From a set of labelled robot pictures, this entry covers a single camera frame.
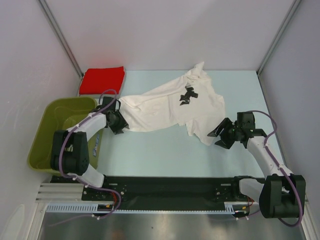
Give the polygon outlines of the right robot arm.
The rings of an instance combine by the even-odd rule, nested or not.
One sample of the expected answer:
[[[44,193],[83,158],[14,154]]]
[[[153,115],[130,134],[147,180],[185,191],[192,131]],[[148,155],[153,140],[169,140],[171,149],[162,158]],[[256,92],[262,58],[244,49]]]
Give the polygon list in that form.
[[[235,142],[243,144],[264,175],[264,183],[251,177],[241,179],[230,188],[230,194],[237,201],[247,196],[257,201],[266,219],[284,222],[296,218],[300,223],[304,215],[306,181],[276,159],[268,144],[275,131],[266,134],[263,129],[256,128],[255,113],[255,110],[238,112],[236,121],[226,117],[208,133],[208,137],[219,137],[215,145],[224,149],[230,149]]]

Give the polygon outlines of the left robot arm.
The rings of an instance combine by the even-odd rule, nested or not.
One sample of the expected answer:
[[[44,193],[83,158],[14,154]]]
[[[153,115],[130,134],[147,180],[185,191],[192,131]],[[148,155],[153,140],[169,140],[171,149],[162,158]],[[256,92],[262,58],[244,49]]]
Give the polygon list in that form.
[[[53,134],[51,168],[65,178],[93,187],[93,194],[100,200],[110,196],[111,188],[104,184],[105,176],[90,164],[88,141],[105,128],[114,135],[129,128],[120,108],[121,102],[116,97],[105,96],[102,103],[79,123],[66,130],[56,130]]]

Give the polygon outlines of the white t shirt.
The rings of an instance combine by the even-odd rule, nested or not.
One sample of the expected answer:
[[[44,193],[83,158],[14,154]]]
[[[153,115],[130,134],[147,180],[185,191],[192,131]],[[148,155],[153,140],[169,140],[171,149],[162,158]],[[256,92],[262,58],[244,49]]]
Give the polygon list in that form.
[[[208,134],[225,118],[225,100],[215,92],[204,62],[185,74],[140,95],[119,98],[120,112],[132,132],[152,132],[174,125],[186,126],[209,146]]]

